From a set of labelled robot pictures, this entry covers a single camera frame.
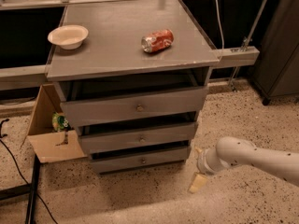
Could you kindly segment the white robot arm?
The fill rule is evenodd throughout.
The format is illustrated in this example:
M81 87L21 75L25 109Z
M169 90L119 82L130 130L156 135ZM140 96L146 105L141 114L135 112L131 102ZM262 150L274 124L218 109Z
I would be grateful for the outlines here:
M299 186L299 154L256 147L251 141L231 136L221 138L216 146L198 153L198 172L193 175L189 193L197 192L209 175L248 165Z

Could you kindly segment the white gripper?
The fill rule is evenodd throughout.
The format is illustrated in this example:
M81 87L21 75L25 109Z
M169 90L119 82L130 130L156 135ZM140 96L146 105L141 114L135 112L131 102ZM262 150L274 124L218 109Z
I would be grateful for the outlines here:
M205 175L215 175L216 173L223 171L229 167L226 161L222 161L217 154L216 148L201 149L199 147L194 148L199 154L197 160L198 170ZM201 187L203 187L207 178L205 175L195 173L192 178L192 183L189 187L190 193L196 193Z

